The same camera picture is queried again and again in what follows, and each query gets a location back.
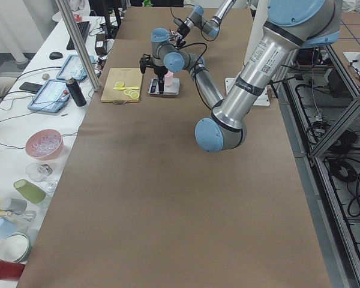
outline pink bowl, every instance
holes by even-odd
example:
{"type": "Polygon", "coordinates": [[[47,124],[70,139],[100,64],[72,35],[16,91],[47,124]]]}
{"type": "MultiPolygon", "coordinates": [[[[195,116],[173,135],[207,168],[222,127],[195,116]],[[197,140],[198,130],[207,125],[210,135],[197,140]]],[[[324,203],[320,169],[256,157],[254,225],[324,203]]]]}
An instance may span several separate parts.
{"type": "Polygon", "coordinates": [[[64,143],[60,132],[54,129],[45,129],[33,134],[28,139],[25,145],[25,152],[37,160],[51,160],[59,157],[63,147],[64,143]],[[51,143],[53,147],[49,147],[44,152],[38,152],[37,146],[46,145],[48,141],[55,141],[55,144],[51,143]]]}

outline light blue cup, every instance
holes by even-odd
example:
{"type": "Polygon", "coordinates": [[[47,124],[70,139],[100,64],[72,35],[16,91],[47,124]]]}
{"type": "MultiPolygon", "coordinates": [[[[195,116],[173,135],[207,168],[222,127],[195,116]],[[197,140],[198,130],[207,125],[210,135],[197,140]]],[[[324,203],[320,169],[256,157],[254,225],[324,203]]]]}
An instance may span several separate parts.
{"type": "Polygon", "coordinates": [[[10,220],[0,217],[0,239],[7,239],[14,232],[17,227],[10,220]]]}

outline green object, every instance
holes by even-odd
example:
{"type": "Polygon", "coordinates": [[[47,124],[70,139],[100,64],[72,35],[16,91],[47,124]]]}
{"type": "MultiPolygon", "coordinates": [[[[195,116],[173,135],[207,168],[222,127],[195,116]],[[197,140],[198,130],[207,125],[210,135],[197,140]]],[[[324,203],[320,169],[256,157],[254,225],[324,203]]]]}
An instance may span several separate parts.
{"type": "Polygon", "coordinates": [[[152,7],[151,0],[144,0],[143,1],[143,6],[144,7],[152,7]]]}
{"type": "Polygon", "coordinates": [[[38,188],[35,184],[28,182],[25,179],[16,181],[13,187],[28,201],[33,204],[38,204],[44,200],[46,193],[38,188]]]}

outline black phone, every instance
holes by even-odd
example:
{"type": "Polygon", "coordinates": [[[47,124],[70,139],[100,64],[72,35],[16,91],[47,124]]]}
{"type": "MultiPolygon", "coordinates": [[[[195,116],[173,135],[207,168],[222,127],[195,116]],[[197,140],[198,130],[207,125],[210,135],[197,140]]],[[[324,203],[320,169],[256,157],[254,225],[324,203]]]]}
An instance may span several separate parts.
{"type": "Polygon", "coordinates": [[[27,91],[33,94],[37,94],[37,92],[41,89],[42,84],[36,84],[31,82],[24,82],[19,89],[23,91],[27,91]]]}

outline black box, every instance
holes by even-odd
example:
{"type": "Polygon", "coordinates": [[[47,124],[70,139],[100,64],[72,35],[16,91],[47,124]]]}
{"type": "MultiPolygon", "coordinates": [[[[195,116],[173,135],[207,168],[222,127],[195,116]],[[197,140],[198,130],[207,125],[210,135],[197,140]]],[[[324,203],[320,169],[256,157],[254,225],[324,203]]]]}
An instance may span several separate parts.
{"type": "Polygon", "coordinates": [[[97,55],[107,54],[107,39],[105,34],[96,35],[95,51],[97,55]]]}

